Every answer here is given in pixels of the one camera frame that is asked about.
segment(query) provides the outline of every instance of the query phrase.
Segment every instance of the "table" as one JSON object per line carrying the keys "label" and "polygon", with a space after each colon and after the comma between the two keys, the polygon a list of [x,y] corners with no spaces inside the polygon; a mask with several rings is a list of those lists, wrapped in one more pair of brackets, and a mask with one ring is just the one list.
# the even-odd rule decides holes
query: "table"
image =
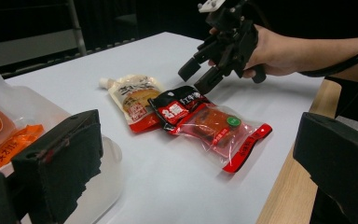
{"label": "table", "polygon": [[132,133],[108,92],[98,86],[100,77],[127,74],[155,77],[166,90],[191,85],[208,65],[187,83],[177,72],[199,44],[197,39],[162,33],[7,79],[71,114],[99,110],[102,133],[122,149],[124,189],[97,223],[256,223],[322,78],[268,76],[254,84],[233,74],[207,94],[217,105],[273,128],[234,175],[206,160],[200,145],[183,136],[162,130]]}

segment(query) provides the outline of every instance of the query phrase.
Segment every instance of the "human hand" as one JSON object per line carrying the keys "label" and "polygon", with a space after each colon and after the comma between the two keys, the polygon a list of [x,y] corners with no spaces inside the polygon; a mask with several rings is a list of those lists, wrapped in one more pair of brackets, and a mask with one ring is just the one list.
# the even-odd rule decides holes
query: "human hand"
{"label": "human hand", "polygon": [[[258,31],[257,46],[252,53],[249,62],[244,65],[243,77],[254,77],[254,66],[262,64],[264,71],[268,75],[285,76],[296,72],[296,43],[297,38],[278,35],[270,30],[255,25]],[[211,34],[216,34],[215,28],[210,30]]]}

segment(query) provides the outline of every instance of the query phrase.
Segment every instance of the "wooden table edge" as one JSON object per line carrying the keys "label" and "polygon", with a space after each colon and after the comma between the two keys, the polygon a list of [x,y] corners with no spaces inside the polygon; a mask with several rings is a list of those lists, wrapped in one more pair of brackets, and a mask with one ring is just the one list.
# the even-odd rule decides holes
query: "wooden table edge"
{"label": "wooden table edge", "polygon": [[[334,118],[340,93],[339,84],[324,79],[310,112]],[[256,223],[309,224],[316,191],[309,173],[293,159],[292,147]]]}

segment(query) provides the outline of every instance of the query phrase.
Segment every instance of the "white tray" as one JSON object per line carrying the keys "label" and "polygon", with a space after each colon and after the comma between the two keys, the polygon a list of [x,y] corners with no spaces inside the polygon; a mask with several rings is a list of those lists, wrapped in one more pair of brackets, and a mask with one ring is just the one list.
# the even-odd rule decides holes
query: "white tray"
{"label": "white tray", "polygon": [[[5,111],[18,127],[24,127],[27,124],[42,124],[46,132],[70,116],[69,113],[35,91],[23,86],[8,85],[1,75],[0,110]],[[92,223],[118,199],[123,187],[120,170],[121,149],[105,136],[103,136],[101,162],[101,173],[86,184],[87,189],[77,200],[75,212],[65,223]],[[2,167],[0,172],[5,176],[10,175],[13,172],[11,163]],[[31,221],[26,216],[21,223],[31,223]]]}

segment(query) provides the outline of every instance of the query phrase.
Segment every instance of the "human arm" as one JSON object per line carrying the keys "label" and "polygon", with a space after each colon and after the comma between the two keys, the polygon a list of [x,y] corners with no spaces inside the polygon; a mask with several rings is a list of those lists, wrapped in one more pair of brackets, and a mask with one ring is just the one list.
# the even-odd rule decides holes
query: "human arm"
{"label": "human arm", "polygon": [[[358,54],[358,37],[347,39],[305,39],[278,35],[256,25],[258,43],[243,76],[255,75],[253,66],[263,64],[266,74],[285,76],[319,70]],[[358,64],[332,75],[358,82]]]}

